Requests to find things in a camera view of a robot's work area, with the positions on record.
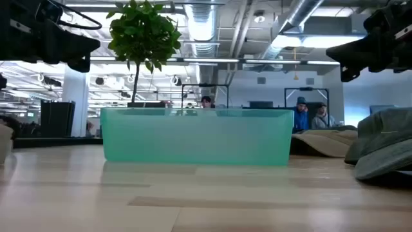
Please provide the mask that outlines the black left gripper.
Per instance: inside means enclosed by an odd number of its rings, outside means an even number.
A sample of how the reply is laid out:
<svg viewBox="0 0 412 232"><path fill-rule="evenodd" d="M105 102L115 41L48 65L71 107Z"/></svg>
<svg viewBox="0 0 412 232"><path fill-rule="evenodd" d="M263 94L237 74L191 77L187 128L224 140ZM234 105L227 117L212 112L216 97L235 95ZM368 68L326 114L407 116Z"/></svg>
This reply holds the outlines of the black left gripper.
<svg viewBox="0 0 412 232"><path fill-rule="evenodd" d="M89 72L91 53L100 47L100 41L60 27L64 7L54 0L22 0L22 4L30 15L37 56L46 63L64 62L72 70Z"/></svg>

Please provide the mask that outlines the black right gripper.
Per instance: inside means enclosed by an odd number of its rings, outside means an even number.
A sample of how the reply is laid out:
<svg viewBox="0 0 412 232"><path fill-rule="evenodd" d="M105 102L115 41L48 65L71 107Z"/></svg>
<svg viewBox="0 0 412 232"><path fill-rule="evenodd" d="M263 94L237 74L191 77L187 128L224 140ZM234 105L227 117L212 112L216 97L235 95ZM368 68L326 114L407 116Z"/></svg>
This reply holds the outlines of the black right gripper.
<svg viewBox="0 0 412 232"><path fill-rule="evenodd" d="M388 0L364 21L364 28L364 38L326 49L340 63L342 82L356 79L365 68L375 73L412 68L412 0Z"/></svg>

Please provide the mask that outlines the dark grey baseball cap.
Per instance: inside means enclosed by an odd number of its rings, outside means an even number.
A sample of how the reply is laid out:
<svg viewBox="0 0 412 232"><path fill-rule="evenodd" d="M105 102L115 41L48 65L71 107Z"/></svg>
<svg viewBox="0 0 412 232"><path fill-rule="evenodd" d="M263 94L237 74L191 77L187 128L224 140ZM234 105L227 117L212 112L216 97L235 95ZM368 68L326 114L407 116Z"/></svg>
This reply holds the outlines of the dark grey baseball cap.
<svg viewBox="0 0 412 232"><path fill-rule="evenodd" d="M344 162L357 180L394 171L412 174L412 108L389 108L361 120Z"/></svg>

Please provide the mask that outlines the green leafy small tree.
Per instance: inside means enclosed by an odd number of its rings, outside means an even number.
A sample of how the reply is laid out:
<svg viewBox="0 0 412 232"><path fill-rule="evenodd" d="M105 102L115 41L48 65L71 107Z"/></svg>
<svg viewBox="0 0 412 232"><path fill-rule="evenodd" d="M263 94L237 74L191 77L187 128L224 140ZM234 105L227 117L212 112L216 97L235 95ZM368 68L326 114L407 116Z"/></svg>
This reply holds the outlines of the green leafy small tree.
<svg viewBox="0 0 412 232"><path fill-rule="evenodd" d="M178 22L162 16L163 8L147 0L129 0L126 4L116 3L115 9L106 15L111 19L108 48L115 53L115 59L125 62L128 68L136 65L131 104L136 99L140 65L144 64L151 73L160 71L181 47Z"/></svg>

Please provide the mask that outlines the black cabinet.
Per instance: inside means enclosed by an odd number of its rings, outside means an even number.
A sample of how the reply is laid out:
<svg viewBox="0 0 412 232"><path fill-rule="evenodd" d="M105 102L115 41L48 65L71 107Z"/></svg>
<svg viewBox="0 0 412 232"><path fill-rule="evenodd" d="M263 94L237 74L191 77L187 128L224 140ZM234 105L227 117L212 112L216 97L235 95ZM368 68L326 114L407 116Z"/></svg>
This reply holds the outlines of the black cabinet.
<svg viewBox="0 0 412 232"><path fill-rule="evenodd" d="M41 102L41 136L71 137L75 102Z"/></svg>

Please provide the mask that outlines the dark computer monitor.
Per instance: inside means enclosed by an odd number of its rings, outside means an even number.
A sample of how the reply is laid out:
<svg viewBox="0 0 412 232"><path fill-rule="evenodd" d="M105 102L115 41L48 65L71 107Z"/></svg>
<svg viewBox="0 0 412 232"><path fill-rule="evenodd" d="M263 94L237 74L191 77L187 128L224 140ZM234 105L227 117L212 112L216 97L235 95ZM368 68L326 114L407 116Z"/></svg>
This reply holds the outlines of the dark computer monitor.
<svg viewBox="0 0 412 232"><path fill-rule="evenodd" d="M250 101L249 107L253 109L269 109L273 108L272 101Z"/></svg>

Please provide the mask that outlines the translucent green plastic bin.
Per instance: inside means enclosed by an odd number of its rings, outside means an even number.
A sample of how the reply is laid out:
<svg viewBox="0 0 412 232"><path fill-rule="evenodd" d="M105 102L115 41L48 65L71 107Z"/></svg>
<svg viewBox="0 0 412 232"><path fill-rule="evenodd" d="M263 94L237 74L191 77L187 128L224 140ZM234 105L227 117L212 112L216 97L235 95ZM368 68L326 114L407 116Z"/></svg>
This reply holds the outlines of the translucent green plastic bin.
<svg viewBox="0 0 412 232"><path fill-rule="evenodd" d="M241 108L103 108L110 162L286 166L294 113Z"/></svg>

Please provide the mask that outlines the silver smooth ventilation duct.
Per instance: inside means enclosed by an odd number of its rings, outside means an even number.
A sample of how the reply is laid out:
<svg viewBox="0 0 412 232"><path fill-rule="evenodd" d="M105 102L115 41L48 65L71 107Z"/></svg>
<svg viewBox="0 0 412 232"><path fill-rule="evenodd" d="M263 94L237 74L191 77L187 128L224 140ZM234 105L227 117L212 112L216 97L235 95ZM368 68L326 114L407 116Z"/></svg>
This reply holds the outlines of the silver smooth ventilation duct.
<svg viewBox="0 0 412 232"><path fill-rule="evenodd" d="M298 29L301 33L305 22L321 6L324 0L293 0L289 11L277 16L271 30L271 42L259 55L259 59L275 59L283 48L292 47L287 45L294 37L283 35L287 30Z"/></svg>

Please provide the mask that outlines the black aluminium table frame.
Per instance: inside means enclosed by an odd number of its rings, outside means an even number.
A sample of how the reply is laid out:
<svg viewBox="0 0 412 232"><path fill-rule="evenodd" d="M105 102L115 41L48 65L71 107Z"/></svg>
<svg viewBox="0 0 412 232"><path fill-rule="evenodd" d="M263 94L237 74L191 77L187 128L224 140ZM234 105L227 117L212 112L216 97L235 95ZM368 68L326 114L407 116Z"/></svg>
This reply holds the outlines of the black aluminium table frame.
<svg viewBox="0 0 412 232"><path fill-rule="evenodd" d="M103 145L103 140L97 138L17 138L14 140L13 147L23 149L80 145Z"/></svg>

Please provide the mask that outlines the silver corrugated ventilation duct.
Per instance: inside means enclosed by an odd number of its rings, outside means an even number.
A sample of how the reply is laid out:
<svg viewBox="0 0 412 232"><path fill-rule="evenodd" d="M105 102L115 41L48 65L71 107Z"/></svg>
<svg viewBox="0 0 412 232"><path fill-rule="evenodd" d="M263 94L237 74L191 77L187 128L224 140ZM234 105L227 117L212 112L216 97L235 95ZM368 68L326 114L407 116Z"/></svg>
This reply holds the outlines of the silver corrugated ventilation duct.
<svg viewBox="0 0 412 232"><path fill-rule="evenodd" d="M216 42L218 6L215 0L193 0L184 6L190 40L193 41L194 58L214 58Z"/></svg>

